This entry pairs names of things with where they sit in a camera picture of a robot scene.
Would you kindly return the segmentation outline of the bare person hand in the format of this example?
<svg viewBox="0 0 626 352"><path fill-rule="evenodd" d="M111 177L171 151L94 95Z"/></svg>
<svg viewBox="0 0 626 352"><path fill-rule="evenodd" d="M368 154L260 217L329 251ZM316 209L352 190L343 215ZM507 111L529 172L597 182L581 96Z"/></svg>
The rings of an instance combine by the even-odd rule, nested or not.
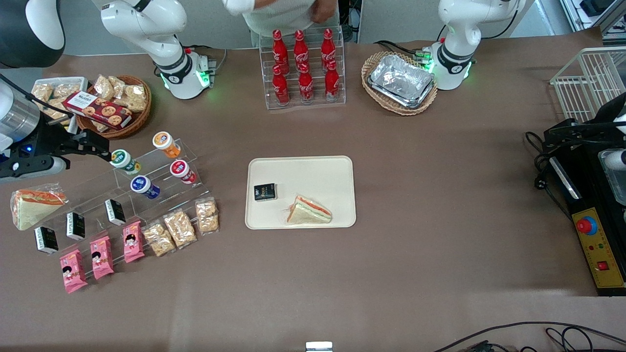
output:
<svg viewBox="0 0 626 352"><path fill-rule="evenodd" d="M323 23L331 19L338 10L337 0L315 0L310 8L311 21Z"/></svg>

